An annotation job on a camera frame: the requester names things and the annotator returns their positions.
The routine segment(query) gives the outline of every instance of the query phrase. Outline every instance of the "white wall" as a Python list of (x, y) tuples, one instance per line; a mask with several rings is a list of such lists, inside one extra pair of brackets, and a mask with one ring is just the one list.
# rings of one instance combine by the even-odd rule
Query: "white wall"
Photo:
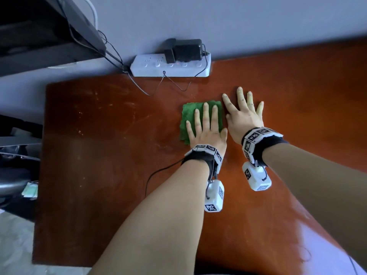
[[(84, 0), (74, 0), (93, 22)], [(213, 59), (367, 33), (367, 0), (91, 0), (125, 61), (167, 38), (200, 38)], [(46, 84), (113, 71), (104, 59), (0, 78), (0, 114), (42, 123)]]

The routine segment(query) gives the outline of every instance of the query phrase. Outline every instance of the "person's left arm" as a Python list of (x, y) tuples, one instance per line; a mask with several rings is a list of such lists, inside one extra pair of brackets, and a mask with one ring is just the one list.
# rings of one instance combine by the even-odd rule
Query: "person's left arm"
[[(224, 156), (227, 129), (218, 131), (218, 108), (204, 104), (203, 126), (195, 111), (194, 136), (186, 124), (190, 146), (210, 144)], [(89, 275), (193, 274), (204, 218), (209, 167), (186, 161), (168, 180), (142, 201), (121, 225)]]

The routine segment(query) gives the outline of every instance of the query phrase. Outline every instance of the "person's right hand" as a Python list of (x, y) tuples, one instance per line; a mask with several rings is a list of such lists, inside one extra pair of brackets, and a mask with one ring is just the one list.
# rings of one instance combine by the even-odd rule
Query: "person's right hand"
[(262, 121), (262, 110), (264, 109), (264, 102), (261, 101), (257, 110), (255, 111), (252, 92), (247, 93), (247, 103), (243, 96), (243, 90), (241, 87), (237, 89), (238, 107), (232, 104), (229, 97), (223, 94), (223, 103), (226, 106), (229, 114), (226, 115), (228, 122), (228, 131), (232, 136), (232, 139), (241, 144), (243, 136), (249, 130), (255, 127), (262, 127), (264, 123)]

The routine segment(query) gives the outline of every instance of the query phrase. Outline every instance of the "forearm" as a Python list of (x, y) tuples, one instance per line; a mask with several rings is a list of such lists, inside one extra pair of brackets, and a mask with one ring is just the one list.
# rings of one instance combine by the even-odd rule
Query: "forearm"
[(325, 230), (367, 268), (367, 175), (289, 144), (265, 149), (262, 158)]
[(130, 214), (91, 274), (192, 273), (208, 176), (206, 162), (185, 162)]

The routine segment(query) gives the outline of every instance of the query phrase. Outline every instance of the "floor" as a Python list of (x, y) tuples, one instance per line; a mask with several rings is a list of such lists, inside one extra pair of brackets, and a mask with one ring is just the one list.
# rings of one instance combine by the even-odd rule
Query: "floor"
[(86, 275), (90, 268), (33, 265), (34, 224), (0, 210), (1, 275)]

